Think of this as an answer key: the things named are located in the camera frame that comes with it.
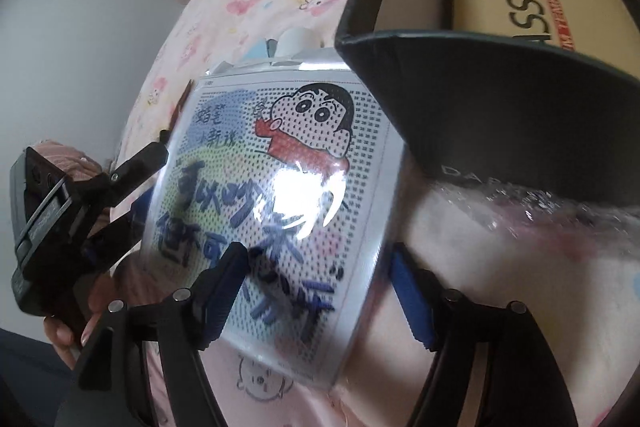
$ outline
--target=metal rivet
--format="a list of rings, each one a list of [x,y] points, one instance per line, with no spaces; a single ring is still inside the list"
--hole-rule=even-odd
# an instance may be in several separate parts
[[[188,288],[180,288],[174,292],[174,301],[186,301],[191,297],[191,291]]]
[[[525,306],[525,303],[520,302],[520,301],[513,301],[509,305],[509,308],[511,308],[512,312],[517,313],[518,315],[522,315],[524,313],[527,313],[527,307]]]
[[[116,300],[111,301],[111,302],[109,303],[108,310],[109,310],[111,313],[117,313],[117,312],[121,311],[121,309],[123,309],[123,308],[124,308],[124,302],[122,302],[122,301],[121,301],[121,300],[119,300],[119,299],[116,299]]]
[[[458,302],[461,297],[462,293],[460,293],[458,290],[454,290],[453,288],[444,290],[444,298],[449,302]]]

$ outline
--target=white wall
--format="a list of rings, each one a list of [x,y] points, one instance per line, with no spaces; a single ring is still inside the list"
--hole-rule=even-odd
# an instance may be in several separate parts
[[[43,339],[15,305],[8,182],[22,149],[52,138],[102,162],[114,148],[178,0],[0,0],[0,328]]]

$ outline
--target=red scarf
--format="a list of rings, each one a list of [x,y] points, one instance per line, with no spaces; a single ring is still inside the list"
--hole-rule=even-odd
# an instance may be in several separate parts
[[[301,141],[289,136],[280,129],[271,129],[273,120],[256,120],[255,136],[271,138],[267,154],[292,167],[302,168],[304,172],[318,172],[325,182],[335,172],[347,172],[349,160],[336,158],[326,150],[311,149]]]

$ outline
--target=blue clamp pad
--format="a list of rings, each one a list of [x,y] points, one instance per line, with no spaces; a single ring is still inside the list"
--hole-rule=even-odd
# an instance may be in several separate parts
[[[414,279],[414,274],[402,259],[402,254],[397,250],[391,256],[389,279],[391,279],[391,284],[396,291],[414,338],[423,343],[424,347],[430,349],[436,340],[436,334],[433,330],[433,310],[424,299]]]
[[[146,222],[146,214],[149,212],[149,205],[151,204],[151,196],[154,193],[154,188],[156,186],[149,188],[145,192],[143,192],[140,197],[131,203],[131,217],[134,223],[140,223],[144,225]]]
[[[195,330],[198,349],[205,349],[222,333],[231,306],[249,272],[247,249],[241,243],[233,242],[216,267],[200,272],[191,285],[193,316],[198,324]]]

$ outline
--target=cartoon boy face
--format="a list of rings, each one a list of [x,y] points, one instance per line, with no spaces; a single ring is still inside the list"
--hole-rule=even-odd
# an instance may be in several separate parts
[[[293,382],[253,360],[240,360],[237,387],[257,401],[271,401],[291,389]]]
[[[311,149],[345,155],[351,140],[351,95],[334,84],[309,84],[283,96],[271,108],[271,130],[296,138]]]

